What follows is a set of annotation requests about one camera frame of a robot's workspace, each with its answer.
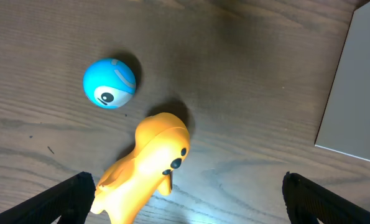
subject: yellow toy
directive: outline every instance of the yellow toy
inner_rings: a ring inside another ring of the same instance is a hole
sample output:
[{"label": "yellow toy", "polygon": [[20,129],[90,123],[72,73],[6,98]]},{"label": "yellow toy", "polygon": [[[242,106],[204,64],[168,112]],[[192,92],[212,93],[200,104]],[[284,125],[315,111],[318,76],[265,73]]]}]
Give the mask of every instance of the yellow toy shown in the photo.
[{"label": "yellow toy", "polygon": [[186,159],[190,135],[170,113],[143,120],[136,128],[135,148],[114,163],[96,186],[91,212],[106,210],[112,224],[132,223],[157,189],[171,193],[171,172]]}]

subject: cartoon eye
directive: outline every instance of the cartoon eye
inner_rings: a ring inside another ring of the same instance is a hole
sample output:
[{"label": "cartoon eye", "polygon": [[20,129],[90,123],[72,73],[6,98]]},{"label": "cartoon eye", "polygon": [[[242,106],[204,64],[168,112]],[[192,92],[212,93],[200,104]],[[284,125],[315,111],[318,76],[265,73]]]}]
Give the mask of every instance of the cartoon eye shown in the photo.
[{"label": "cartoon eye", "polygon": [[163,175],[168,175],[168,174],[170,174],[171,173],[171,170],[165,170],[162,174]]},{"label": "cartoon eye", "polygon": [[180,151],[180,155],[181,155],[181,156],[186,155],[186,148],[183,148],[183,149]]},{"label": "cartoon eye", "polygon": [[171,162],[171,168],[178,169],[180,167],[181,163],[182,163],[182,159],[181,158],[174,159]]},{"label": "cartoon eye", "polygon": [[110,103],[114,100],[114,96],[111,93],[102,93],[102,100]]},{"label": "cartoon eye", "polygon": [[96,101],[104,106],[120,107],[132,97],[130,93],[109,86],[99,86],[94,92]]}]

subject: wooden table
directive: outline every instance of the wooden table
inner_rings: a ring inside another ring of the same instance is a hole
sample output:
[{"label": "wooden table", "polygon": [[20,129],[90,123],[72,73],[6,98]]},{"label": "wooden table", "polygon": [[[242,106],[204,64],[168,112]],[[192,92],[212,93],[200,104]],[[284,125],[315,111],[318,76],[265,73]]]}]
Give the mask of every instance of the wooden table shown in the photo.
[{"label": "wooden table", "polygon": [[[361,3],[0,1],[0,212],[82,170],[98,181],[158,110],[188,119],[192,148],[136,223],[289,223],[287,171],[370,211],[370,162],[313,146]],[[118,110],[82,90],[104,57],[140,80]]]}]

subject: dark wooden surface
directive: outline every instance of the dark wooden surface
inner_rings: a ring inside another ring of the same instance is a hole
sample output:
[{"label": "dark wooden surface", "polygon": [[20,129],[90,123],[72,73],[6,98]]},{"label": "dark wooden surface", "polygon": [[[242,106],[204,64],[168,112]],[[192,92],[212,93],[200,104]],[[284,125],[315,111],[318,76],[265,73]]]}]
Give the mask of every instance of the dark wooden surface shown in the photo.
[{"label": "dark wooden surface", "polygon": [[[187,107],[168,104],[188,110],[192,149],[137,223],[289,223],[288,170],[370,211],[370,163],[313,146],[361,2],[0,1],[0,212],[82,170],[98,181],[170,101]],[[141,85],[103,110],[82,76],[114,55]]]}]

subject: blue ball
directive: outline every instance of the blue ball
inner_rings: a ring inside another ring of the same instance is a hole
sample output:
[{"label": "blue ball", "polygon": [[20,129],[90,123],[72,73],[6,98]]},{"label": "blue ball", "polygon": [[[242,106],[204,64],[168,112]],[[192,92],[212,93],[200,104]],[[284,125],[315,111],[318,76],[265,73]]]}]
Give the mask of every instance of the blue ball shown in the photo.
[{"label": "blue ball", "polygon": [[106,58],[85,72],[84,91],[92,103],[106,109],[126,104],[134,95],[136,82],[131,69],[117,59]]}]

